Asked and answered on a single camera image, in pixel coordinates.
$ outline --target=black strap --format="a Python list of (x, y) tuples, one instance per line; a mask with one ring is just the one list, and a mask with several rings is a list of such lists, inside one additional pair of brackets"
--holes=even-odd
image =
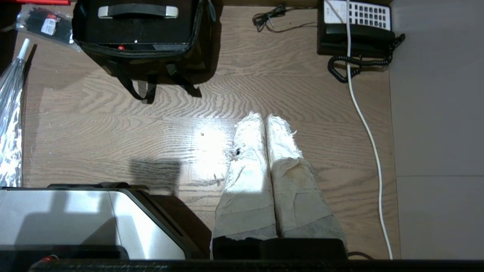
[(154, 96), (156, 93), (156, 84), (158, 82), (158, 75), (149, 75), (148, 76), (148, 89), (146, 92), (146, 96), (142, 97), (139, 95), (134, 86), (133, 81), (128, 77), (128, 75), (123, 71), (122, 68), (115, 62), (111, 62), (110, 69), (114, 72), (114, 75), (118, 78), (121, 84), (129, 91), (129, 93), (138, 100), (145, 100), (147, 104), (153, 104)]
[(202, 92), (200, 91), (200, 88), (195, 88), (193, 84), (191, 84), (188, 80), (186, 80), (180, 72), (177, 70), (177, 66), (174, 63), (167, 64), (166, 68), (168, 69), (168, 73), (170, 74), (170, 78), (178, 85), (180, 85), (182, 88), (185, 89), (185, 91), (193, 96), (193, 97), (202, 97)]

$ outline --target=umbrella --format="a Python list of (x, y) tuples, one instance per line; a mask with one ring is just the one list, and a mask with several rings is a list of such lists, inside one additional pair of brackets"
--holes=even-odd
[(24, 87), (25, 39), (17, 58), (0, 77), (0, 187), (22, 186), (21, 100)]

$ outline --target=black bag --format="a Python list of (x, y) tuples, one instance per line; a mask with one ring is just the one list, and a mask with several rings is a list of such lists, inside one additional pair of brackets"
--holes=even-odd
[[(166, 17), (172, 7), (176, 18)], [(79, 0), (72, 28), (89, 57), (133, 97), (151, 104), (157, 83), (175, 83), (201, 97), (189, 78), (211, 71), (214, 21), (210, 0)], [(132, 80), (148, 82), (145, 97)]]

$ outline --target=wooden floor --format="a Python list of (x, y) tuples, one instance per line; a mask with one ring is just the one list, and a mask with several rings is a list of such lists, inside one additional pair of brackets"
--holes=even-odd
[[(131, 97), (84, 53), (38, 38), (26, 88), (24, 180), (125, 181), (173, 193), (210, 229), (223, 188), (234, 124), (250, 110), (286, 118), (317, 170), (350, 251), (387, 258), (378, 220), (378, 179), (370, 141), (348, 88), (316, 54), (316, 28), (258, 33), (264, 7), (224, 7), (218, 67), (203, 98), (159, 86), (153, 105)], [(316, 10), (274, 19), (275, 27), (316, 20)], [(17, 47), (26, 35), (19, 34)], [(385, 222), (400, 256), (388, 72), (357, 76), (354, 88), (378, 145)]]

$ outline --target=telephone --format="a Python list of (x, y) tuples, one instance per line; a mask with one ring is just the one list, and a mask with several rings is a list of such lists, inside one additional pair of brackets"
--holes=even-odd
[[(351, 32), (351, 56), (347, 57), (346, 16), (349, 8)], [(393, 50), (405, 39), (402, 34), (395, 37), (392, 32), (390, 7), (351, 1), (349, 7), (344, 0), (322, 0), (318, 8), (318, 54), (334, 56), (328, 63), (328, 70), (340, 82), (348, 79), (334, 68), (334, 62), (347, 61), (363, 66), (385, 66), (393, 58)], [(377, 58), (382, 60), (363, 60)], [(353, 69), (351, 77), (361, 69)]]

